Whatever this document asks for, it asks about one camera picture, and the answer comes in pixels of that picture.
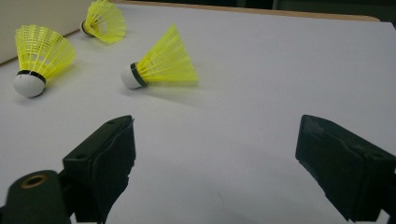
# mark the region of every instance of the shuttlecock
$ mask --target shuttlecock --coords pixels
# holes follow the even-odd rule
[[[16,31],[15,42],[21,71],[14,79],[14,88],[26,97],[40,94],[46,82],[75,57],[70,42],[47,27],[23,25]]]
[[[126,66],[121,79],[130,89],[151,82],[195,82],[197,76],[176,26],[171,25],[140,62]]]
[[[80,30],[107,43],[115,43],[125,36],[125,19],[119,8],[107,0],[92,2]]]

